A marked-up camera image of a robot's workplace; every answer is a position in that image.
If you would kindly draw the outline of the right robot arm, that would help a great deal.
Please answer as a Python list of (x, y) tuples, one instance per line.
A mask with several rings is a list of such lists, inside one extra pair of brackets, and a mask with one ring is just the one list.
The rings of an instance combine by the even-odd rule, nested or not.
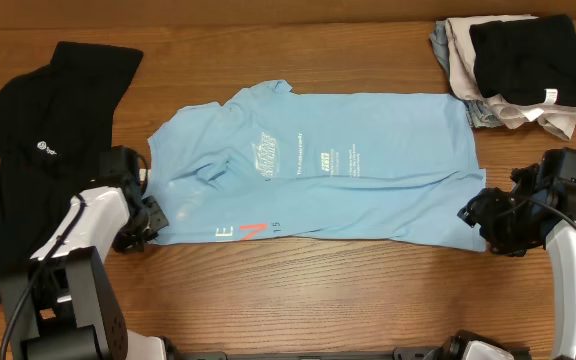
[(552, 149), (515, 169), (513, 188), (485, 188), (458, 213), (477, 227), (495, 255), (520, 257), (541, 247), (554, 279), (552, 358), (576, 359), (576, 150)]

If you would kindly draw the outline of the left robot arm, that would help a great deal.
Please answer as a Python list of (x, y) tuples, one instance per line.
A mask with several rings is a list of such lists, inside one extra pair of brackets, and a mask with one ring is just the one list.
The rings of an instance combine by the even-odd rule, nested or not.
[(116, 146), (100, 155), (89, 188), (28, 263), (0, 280), (6, 330), (0, 358), (125, 360), (179, 358), (164, 337), (128, 329), (107, 276), (110, 250), (144, 250), (168, 221), (144, 196), (146, 159)]

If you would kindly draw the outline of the light blue printed t-shirt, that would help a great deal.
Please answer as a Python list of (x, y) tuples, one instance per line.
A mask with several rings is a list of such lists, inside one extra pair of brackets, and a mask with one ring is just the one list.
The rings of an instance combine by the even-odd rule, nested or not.
[(459, 210), (485, 185), (448, 94), (297, 94), (283, 80), (180, 109), (149, 139), (160, 245), (389, 239), (481, 252)]

